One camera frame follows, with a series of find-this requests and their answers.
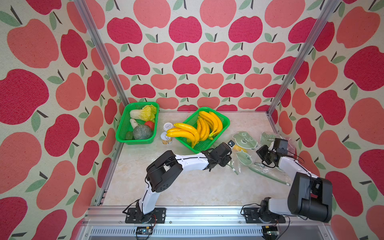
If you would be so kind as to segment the yellow banana bunch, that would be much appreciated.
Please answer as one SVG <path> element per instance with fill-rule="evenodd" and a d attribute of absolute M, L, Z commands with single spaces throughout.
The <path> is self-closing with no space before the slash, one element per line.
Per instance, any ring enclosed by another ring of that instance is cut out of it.
<path fill-rule="evenodd" d="M 167 137 L 186 138 L 191 142 L 192 148 L 200 141 L 200 134 L 193 126 L 184 123 L 175 123 L 174 126 L 174 128 L 167 130 Z"/>
<path fill-rule="evenodd" d="M 224 129 L 223 122 L 214 112 L 200 111 L 199 116 L 204 119 L 209 127 L 208 138 L 212 140 L 215 136 L 222 132 Z"/>

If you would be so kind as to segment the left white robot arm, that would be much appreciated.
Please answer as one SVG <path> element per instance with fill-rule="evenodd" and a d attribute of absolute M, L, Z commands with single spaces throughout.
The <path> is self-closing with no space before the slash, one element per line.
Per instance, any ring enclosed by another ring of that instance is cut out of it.
<path fill-rule="evenodd" d="M 136 204 L 143 215 L 152 213 L 160 193 L 168 189 L 182 172 L 211 170 L 217 165 L 225 167 L 231 160 L 234 141 L 222 142 L 214 149 L 195 155 L 176 155 L 168 150 L 152 162 L 146 169 L 144 196 Z"/>

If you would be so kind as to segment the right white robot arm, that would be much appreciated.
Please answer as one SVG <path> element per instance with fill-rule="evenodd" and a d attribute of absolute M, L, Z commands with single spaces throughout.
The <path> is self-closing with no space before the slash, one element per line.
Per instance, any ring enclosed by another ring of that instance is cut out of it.
<path fill-rule="evenodd" d="M 256 153 L 263 163 L 274 164 L 293 178 L 286 199 L 265 198 L 259 208 L 259 219 L 270 223 L 283 216 L 301 216 L 313 221 L 328 223 L 332 218 L 333 185 L 311 173 L 298 161 L 286 155 L 287 149 L 269 150 L 267 145 Z"/>

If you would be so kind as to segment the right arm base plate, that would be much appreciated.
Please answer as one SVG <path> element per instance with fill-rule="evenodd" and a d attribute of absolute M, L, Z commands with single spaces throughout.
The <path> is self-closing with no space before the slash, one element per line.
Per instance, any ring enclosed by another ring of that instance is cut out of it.
<path fill-rule="evenodd" d="M 255 206 L 243 206 L 240 214 L 245 218 L 247 224 L 285 224 L 285 217 L 270 212 L 268 209 L 255 207 Z"/>

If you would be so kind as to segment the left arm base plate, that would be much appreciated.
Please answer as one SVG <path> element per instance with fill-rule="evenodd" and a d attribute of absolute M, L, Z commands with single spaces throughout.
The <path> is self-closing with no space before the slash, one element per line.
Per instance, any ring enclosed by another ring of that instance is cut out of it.
<path fill-rule="evenodd" d="M 166 208 L 155 208 L 152 212 L 144 215 L 139 207 L 128 208 L 124 211 L 126 224 L 164 224 Z"/>

